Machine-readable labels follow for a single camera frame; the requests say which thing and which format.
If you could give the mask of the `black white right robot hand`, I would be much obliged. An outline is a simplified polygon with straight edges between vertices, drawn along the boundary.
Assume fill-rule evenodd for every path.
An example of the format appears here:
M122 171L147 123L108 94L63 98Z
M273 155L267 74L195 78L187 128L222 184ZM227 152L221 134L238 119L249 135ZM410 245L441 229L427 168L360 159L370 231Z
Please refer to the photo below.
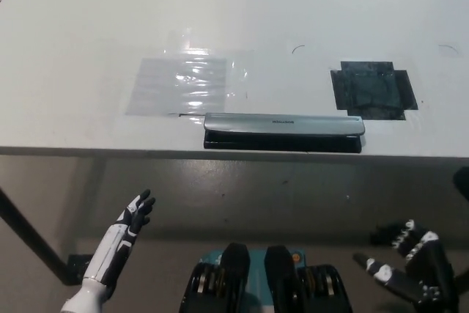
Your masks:
M401 271L367 254L353 254L355 262L380 286L418 306L458 306L454 272L436 232L409 219L377 227L370 241L390 246L405 260Z

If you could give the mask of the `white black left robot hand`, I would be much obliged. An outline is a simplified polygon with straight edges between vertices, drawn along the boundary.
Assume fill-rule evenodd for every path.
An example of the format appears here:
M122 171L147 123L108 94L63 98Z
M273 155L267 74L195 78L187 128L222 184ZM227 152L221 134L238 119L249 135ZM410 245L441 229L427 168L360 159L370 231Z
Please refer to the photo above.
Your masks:
M105 287L115 287L139 233L149 223L155 198L150 189L136 196L108 228L93 255L84 279L94 279Z

